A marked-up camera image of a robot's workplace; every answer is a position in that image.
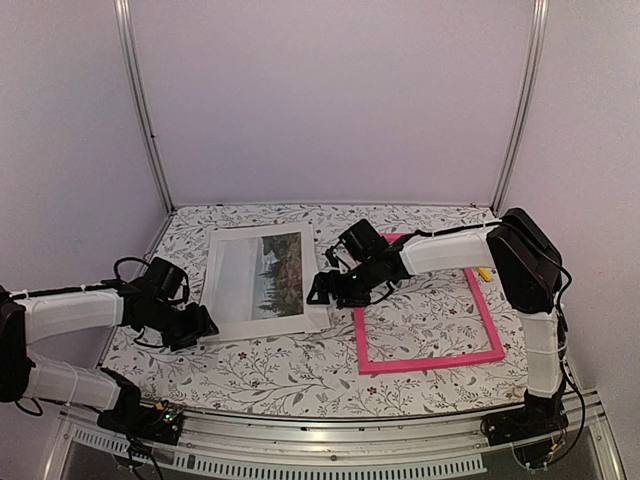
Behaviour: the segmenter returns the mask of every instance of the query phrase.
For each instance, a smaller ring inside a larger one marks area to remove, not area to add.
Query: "floral tablecloth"
[[[173,217],[157,255],[184,268],[198,300],[207,264],[209,227],[309,221],[320,269],[324,251],[361,218],[385,233],[439,230],[493,219],[483,208],[253,205],[185,207]],[[522,327],[494,280],[479,281],[506,351],[504,361],[471,367],[360,376],[350,310],[330,308],[331,328],[216,343],[171,353],[136,346],[118,329],[103,362],[150,398],[193,409],[302,417],[383,417],[451,413],[522,400],[527,380]],[[366,311],[371,360],[443,356],[486,350],[488,339],[462,271],[406,282]],[[145,341],[155,343],[154,332]]]

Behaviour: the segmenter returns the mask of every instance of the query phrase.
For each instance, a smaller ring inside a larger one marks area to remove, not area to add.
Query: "white wall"
[[[575,276],[570,351],[640,477],[640,3],[551,2],[510,206],[530,211]]]
[[[0,284],[110,277],[142,254],[163,212],[136,122],[113,2],[5,2],[0,16]],[[37,350],[90,365],[103,330]],[[0,478],[37,478],[46,418],[0,406]]]
[[[533,5],[132,2],[176,203],[488,205]]]

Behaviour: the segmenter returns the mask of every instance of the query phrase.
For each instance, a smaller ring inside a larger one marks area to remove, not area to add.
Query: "pink frame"
[[[401,235],[384,235],[384,237],[393,242]],[[367,332],[365,329],[364,309],[354,309],[354,318],[356,323],[356,345],[358,346],[358,370],[360,375],[376,375],[380,373],[402,373],[416,372],[424,370],[435,370],[439,368],[466,367],[469,365],[477,365],[480,363],[499,362],[504,360],[505,352],[502,348],[500,336],[493,323],[493,318],[489,312],[489,308],[484,300],[478,281],[470,268],[464,269],[464,274],[469,282],[469,288],[473,294],[473,299],[478,306],[480,316],[487,330],[491,350],[481,353],[470,353],[465,355],[454,355],[450,357],[440,358],[419,358],[414,360],[393,360],[389,362],[371,362],[369,361],[369,350],[367,346]]]

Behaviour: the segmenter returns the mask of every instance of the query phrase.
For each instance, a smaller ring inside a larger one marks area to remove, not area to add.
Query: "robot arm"
[[[186,302],[188,288],[182,300],[171,300],[186,278],[181,269],[154,258],[145,274],[130,283],[117,279],[14,294],[0,287],[0,401],[32,398],[86,405],[103,412],[98,424],[104,428],[155,441],[177,441],[176,410],[167,404],[160,411],[142,407],[140,390],[124,377],[50,360],[28,353],[27,347],[63,333],[114,326],[158,330],[163,346],[172,351],[194,345],[198,338],[216,334],[217,328],[203,306],[191,303],[183,310],[176,308]],[[170,422],[158,422],[167,410],[165,418]]]
[[[339,237],[339,245],[360,263],[346,272],[334,269],[319,273],[308,303],[328,304],[333,297],[338,308],[365,307],[377,303],[372,301],[371,291],[381,284],[386,283],[392,292],[397,282],[414,275],[444,269],[496,268],[506,298],[522,321],[529,383],[524,409],[485,418],[489,441],[512,442],[567,426],[559,356],[565,341],[558,298],[562,258],[523,210],[511,209],[500,221],[486,225],[434,233],[417,231],[393,244],[361,220]],[[337,268],[335,248],[327,250],[327,258]]]

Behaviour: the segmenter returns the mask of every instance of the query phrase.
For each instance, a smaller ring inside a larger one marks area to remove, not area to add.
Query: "metal pole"
[[[142,77],[140,75],[140,65],[138,64],[138,55],[136,53],[135,40],[133,37],[133,25],[131,22],[131,12],[129,10],[129,0],[115,0],[116,20],[118,22],[118,31],[120,34],[120,43],[122,45],[122,54],[127,69],[129,85],[133,96],[133,103],[136,108],[138,123],[142,133],[142,139],[147,151],[147,158],[151,167],[151,173],[158,189],[158,194],[162,200],[162,205],[167,214],[175,211],[175,204],[171,198],[169,184],[164,173],[156,136],[151,124],[151,117],[147,108],[147,101],[142,86]]]
[[[522,134],[525,129],[527,114],[529,113],[529,105],[533,96],[533,88],[538,75],[538,65],[540,56],[542,55],[542,46],[544,43],[544,32],[547,24],[547,11],[549,8],[548,0],[536,0],[533,8],[533,20],[531,24],[531,37],[529,38],[529,51],[527,55],[527,64],[525,68],[524,78],[522,80],[522,88],[520,90],[520,99],[518,101],[518,109],[516,117],[511,129],[507,153],[500,171],[500,178],[496,191],[491,202],[491,210],[494,215],[499,216],[502,213],[504,202],[509,190],[509,182],[513,174]]]

